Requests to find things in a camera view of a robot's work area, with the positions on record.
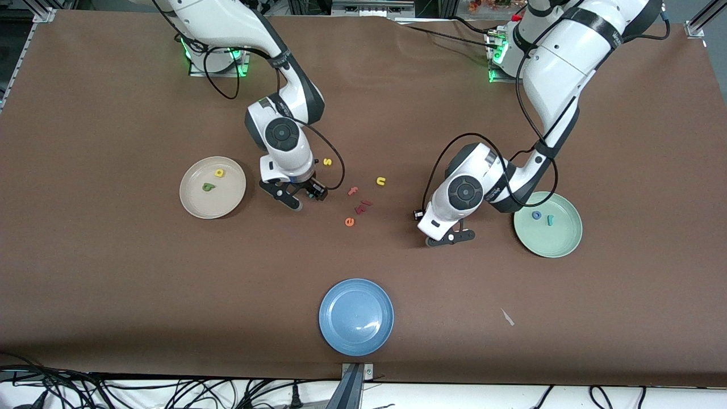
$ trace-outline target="green plate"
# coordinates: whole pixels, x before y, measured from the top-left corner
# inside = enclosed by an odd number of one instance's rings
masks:
[[[549,194],[534,192],[528,204],[540,202]],[[539,220],[533,212],[540,212]],[[553,216],[553,225],[548,226],[547,217]],[[537,207],[523,207],[513,217],[515,233],[520,241],[533,253],[542,257],[557,258],[570,254],[578,247],[583,237],[583,222],[578,210],[565,197],[553,194]]]

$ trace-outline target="small paper scrap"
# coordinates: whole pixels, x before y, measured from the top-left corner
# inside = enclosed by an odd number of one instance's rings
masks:
[[[514,327],[515,326],[515,321],[513,321],[513,319],[510,318],[509,315],[507,315],[507,312],[505,312],[504,309],[501,309],[501,310],[502,310],[502,313],[505,315],[505,319],[510,323],[510,326],[511,327]]]

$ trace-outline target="plate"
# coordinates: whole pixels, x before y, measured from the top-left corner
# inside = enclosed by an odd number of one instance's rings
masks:
[[[217,170],[225,173],[221,178]],[[205,191],[203,186],[214,188]],[[193,216],[203,219],[220,218],[233,211],[245,195],[247,181],[242,167],[230,158],[212,156],[192,165],[180,184],[182,206]]]
[[[326,342],[351,357],[371,354],[386,342],[394,326],[394,308],[386,292],[367,279],[347,279],[324,297],[318,323]]]
[[[540,202],[549,193],[533,193],[528,204]],[[536,211],[541,214],[539,220],[533,217],[533,212]],[[553,216],[552,226],[547,224],[549,215]],[[523,245],[542,257],[558,258],[568,255],[578,247],[583,237],[583,222],[578,210],[559,194],[553,194],[540,206],[523,207],[515,212],[513,224]]]

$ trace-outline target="green led light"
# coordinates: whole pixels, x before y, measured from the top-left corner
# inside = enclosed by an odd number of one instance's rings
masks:
[[[187,49],[187,44],[184,44],[182,41],[182,47],[184,47],[184,55],[187,57],[188,60],[191,60],[192,57],[189,55],[189,49]]]
[[[247,76],[247,64],[237,66],[237,76]]]
[[[503,41],[502,42],[502,46],[501,47],[497,47],[497,49],[499,50],[499,52],[496,52],[495,55],[494,55],[494,58],[493,58],[493,61],[496,64],[498,64],[498,65],[499,64],[502,64],[502,59],[505,58],[505,53],[507,52],[507,49],[508,48],[509,48],[509,46],[507,45],[507,41]]]

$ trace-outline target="black cable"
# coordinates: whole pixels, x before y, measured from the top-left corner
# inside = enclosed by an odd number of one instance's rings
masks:
[[[305,379],[305,380],[302,380],[302,381],[295,381],[295,382],[298,385],[300,385],[300,384],[307,384],[307,383],[310,383],[310,382],[319,382],[319,381],[327,381],[327,379]],[[268,394],[268,393],[270,393],[272,391],[276,391],[278,389],[289,388],[290,386],[293,386],[293,382],[289,382],[287,384],[282,384],[282,385],[278,385],[278,386],[275,386],[275,387],[270,388],[270,389],[266,389],[265,391],[260,392],[259,394],[251,397],[248,401],[245,401],[244,398],[243,398],[243,400],[240,401],[240,403],[238,404],[238,406],[235,406],[235,408],[236,409],[242,408],[242,405],[243,404],[245,404],[245,403],[252,403],[253,400],[260,398],[262,395]]]
[[[514,161],[516,157],[520,156],[520,154],[529,154],[530,152],[535,150],[535,145],[533,145],[530,149],[523,149],[522,151],[517,151],[513,155],[513,157],[510,158],[510,162]]]
[[[57,370],[51,369],[51,368],[45,368],[45,367],[43,367],[43,365],[36,364],[36,363],[30,361],[28,358],[21,357],[20,355],[12,354],[9,352],[0,351],[0,355],[13,357],[17,360],[23,361],[27,366],[34,369],[37,373],[42,374],[44,377],[43,385],[45,386],[46,390],[50,394],[53,394],[54,396],[58,397],[61,400],[61,404],[64,408],[65,408],[65,404],[66,403],[70,404],[70,402],[67,401],[66,398],[64,398],[64,396],[62,395],[62,393],[60,391],[60,386],[69,388],[69,389],[73,390],[75,393],[77,393],[81,403],[83,403],[85,401],[86,404],[88,404],[89,408],[93,409],[96,407],[92,400],[90,400],[87,396],[83,395],[83,392],[81,392],[78,388],[76,388],[76,386],[73,385],[73,382],[71,382],[67,378],[64,378],[63,376],[61,376]],[[71,373],[76,376],[80,375],[81,377],[90,378],[89,376],[78,373],[76,371],[64,371],[64,372]],[[47,382],[47,380],[50,380],[53,382],[51,384],[49,384]]]
[[[550,394],[550,391],[552,391],[554,387],[555,387],[555,385],[550,385],[545,390],[545,392],[543,392],[543,395],[540,397],[540,401],[538,402],[537,405],[533,406],[533,409],[540,409],[540,408],[542,408],[543,403],[545,403],[545,398],[547,398],[547,396]]]
[[[112,391],[108,391],[108,394],[111,395],[111,397],[113,399],[115,399],[117,402],[121,403],[126,409],[138,409],[138,408],[132,407],[131,405],[124,402],[123,400],[119,399],[119,397],[117,397]]]
[[[298,381],[293,381],[293,395],[288,407],[290,409],[299,409],[303,407],[303,402],[300,401],[300,393],[298,392]]]
[[[280,70],[279,69],[276,69],[276,72],[277,72],[276,75],[278,77],[278,91],[277,91],[277,93],[279,94],[280,93]],[[322,139],[322,141],[325,142],[326,145],[328,145],[328,147],[333,151],[333,153],[338,158],[339,162],[341,162],[341,178],[340,178],[340,180],[338,180],[338,183],[336,183],[336,186],[330,187],[330,188],[328,188],[328,190],[336,190],[339,187],[341,187],[341,185],[343,184],[343,180],[346,179],[346,164],[343,162],[343,156],[341,156],[341,154],[338,152],[338,149],[336,149],[336,147],[333,146],[333,143],[331,143],[328,139],[326,139],[326,137],[323,136],[323,134],[320,133],[316,128],[310,126],[309,124],[306,124],[303,121],[300,121],[298,119],[295,119],[293,116],[290,116],[290,119],[292,119],[295,122],[303,125],[304,127],[307,127],[309,130],[312,130],[313,133],[315,133],[320,139]]]
[[[202,53],[202,52],[205,52],[209,48],[207,46],[207,44],[199,42],[197,40],[192,40],[189,37],[185,36],[184,33],[179,28],[177,28],[177,26],[175,26],[174,23],[172,23],[172,21],[169,19],[169,16],[168,16],[169,12],[165,12],[164,10],[162,10],[161,7],[159,6],[159,4],[156,2],[156,0],[151,0],[151,2],[154,3],[154,7],[156,7],[157,11],[159,11],[161,16],[164,17],[166,22],[174,29],[174,31],[177,32],[177,34],[179,34],[180,37],[182,37],[182,39],[184,39],[185,43],[194,52]]]
[[[263,379],[260,381],[259,384],[255,385],[250,389],[250,385],[252,385],[253,380],[249,381],[247,385],[245,386],[245,395],[243,395],[240,402],[237,403],[237,405],[233,406],[234,409],[248,409],[252,407],[252,400],[254,399],[254,395],[258,393],[258,391],[262,390],[265,386],[269,385],[273,381],[270,379]]]
[[[528,3],[526,2],[521,8],[518,9],[518,11],[515,12],[514,15],[519,15],[523,10],[525,10],[525,7],[528,6]]]
[[[33,402],[30,409],[43,409],[43,404],[45,403],[45,399],[47,396],[48,396],[48,391],[41,392],[40,396],[38,396],[36,401]]]
[[[488,48],[497,48],[497,45],[495,45],[495,44],[487,44],[487,43],[483,43],[483,42],[479,42],[479,41],[473,41],[473,40],[463,39],[462,37],[450,36],[449,34],[438,33],[437,31],[427,30],[426,28],[411,27],[410,25],[407,25],[406,27],[409,27],[412,30],[421,31],[421,32],[424,32],[424,33],[434,34],[435,36],[445,37],[447,39],[453,39],[453,40],[457,40],[457,41],[463,41],[465,43],[470,43],[470,44],[477,44],[477,45],[481,45],[483,47],[488,47]]]
[[[513,198],[513,201],[517,203],[518,205],[522,207],[537,207],[542,205],[543,203],[550,200],[550,198],[555,193],[555,190],[558,188],[558,166],[555,164],[555,160],[551,159],[550,163],[553,164],[553,187],[550,189],[550,193],[541,200],[540,202],[534,203],[534,204],[527,204],[522,203],[517,197],[515,197],[512,188],[510,187],[510,178],[507,176],[507,165],[505,164],[505,158],[502,156],[502,153],[500,153],[499,149],[497,148],[497,145],[495,145],[489,138],[487,138],[485,135],[476,133],[476,132],[467,132],[463,133],[460,136],[457,136],[455,139],[450,141],[447,146],[444,148],[441,154],[439,154],[439,157],[437,158],[437,162],[434,163],[434,167],[432,168],[432,172],[429,175],[429,181],[427,182],[427,187],[424,189],[424,196],[422,197],[422,210],[425,210],[426,203],[427,203],[427,193],[429,192],[429,188],[432,184],[432,179],[434,179],[434,173],[437,170],[437,165],[439,165],[439,162],[442,160],[442,156],[447,152],[450,146],[452,146],[453,143],[457,142],[459,139],[464,138],[465,136],[476,136],[485,142],[487,142],[488,145],[492,147],[492,149],[497,153],[497,157],[500,161],[500,164],[502,165],[502,176],[505,178],[505,188],[507,189],[507,192],[510,194],[510,197]]]
[[[604,391],[603,388],[598,385],[590,386],[588,388],[588,395],[591,398],[591,402],[593,402],[593,404],[598,406],[600,409],[606,409],[605,407],[601,406],[601,404],[598,403],[598,401],[596,401],[595,396],[593,396],[594,389],[598,390],[603,395],[603,398],[606,399],[606,404],[608,405],[608,409],[614,409],[614,406],[611,404],[611,400],[608,398],[606,391]]]
[[[641,396],[638,398],[638,404],[636,405],[636,409],[641,409],[641,405],[643,404],[643,398],[646,397],[646,386],[641,387]]]
[[[202,386],[203,386],[202,392],[200,392],[197,395],[197,397],[194,398],[193,400],[191,400],[187,405],[184,405],[184,409],[189,409],[196,402],[199,402],[199,401],[205,400],[205,399],[213,399],[213,400],[216,400],[217,403],[219,403],[220,405],[222,405],[222,400],[220,399],[219,396],[217,396],[217,394],[214,393],[214,388],[218,387],[221,384],[225,384],[227,382],[230,382],[230,381],[228,381],[228,380],[225,379],[224,381],[217,382],[216,384],[214,384],[212,386],[207,386],[205,384],[202,384]],[[211,397],[203,397],[207,393],[209,393],[211,395]]]
[[[669,34],[672,33],[672,25],[671,25],[671,23],[669,23],[668,18],[666,20],[664,20],[664,23],[666,23],[666,25],[667,25],[667,31],[666,31],[666,33],[664,33],[663,36],[660,36],[660,37],[659,36],[650,36],[648,34],[638,34],[638,35],[634,35],[634,36],[627,36],[627,37],[624,37],[624,44],[628,43],[629,41],[636,40],[636,39],[650,39],[650,40],[660,40],[660,41],[668,39]]]
[[[477,28],[477,27],[475,27],[474,25],[471,25],[471,24],[470,24],[470,23],[469,23],[468,21],[466,21],[466,20],[465,20],[464,18],[458,17],[458,16],[456,16],[456,15],[453,15],[453,16],[451,16],[451,17],[447,17],[447,19],[448,19],[448,20],[456,20],[456,21],[459,21],[460,23],[464,24],[464,25],[465,25],[465,26],[466,26],[467,28],[469,28],[470,30],[472,30],[472,31],[474,31],[474,32],[476,32],[476,33],[480,33],[480,34],[487,34],[487,31],[489,31],[489,30],[491,30],[491,29],[492,29],[492,28],[486,28],[486,29],[482,29],[482,28]]]
[[[172,408],[174,408],[174,405],[177,402],[179,402],[186,394],[188,394],[189,392],[193,391],[197,386],[204,385],[204,382],[205,381],[197,381],[197,384],[196,385],[193,385],[191,388],[187,389],[186,391],[184,391],[184,389],[186,389],[186,387],[185,388],[182,388],[181,390],[179,390],[179,393],[181,393],[181,394],[179,396],[176,396],[177,394],[174,394],[172,396],[172,398],[168,401],[168,403],[166,404],[166,406],[164,407],[164,409],[172,409]]]
[[[212,48],[208,49],[204,53],[204,58],[202,59],[202,68],[204,69],[204,76],[207,77],[207,81],[209,81],[209,83],[212,85],[212,87],[214,88],[214,90],[217,91],[221,96],[227,98],[228,100],[233,100],[233,99],[237,98],[237,95],[240,93],[240,73],[238,72],[239,65],[237,63],[237,58],[235,58],[235,56],[232,55],[232,61],[233,61],[233,63],[235,63],[235,78],[237,78],[237,86],[235,88],[235,95],[233,95],[233,96],[229,96],[229,95],[225,94],[214,83],[214,81],[212,81],[212,77],[209,76],[209,71],[207,71],[207,58],[209,57],[209,54],[211,52],[217,51],[219,49],[224,49],[224,48],[227,48],[227,47],[212,47]]]
[[[186,381],[185,384],[191,384],[194,381]],[[103,383],[103,386],[106,388],[113,388],[113,389],[123,389],[123,390],[146,390],[146,389],[164,389],[164,388],[171,388],[173,386],[179,387],[180,383],[177,382],[176,384],[167,384],[167,385],[150,385],[150,386],[121,386],[121,385],[110,385],[106,382]]]

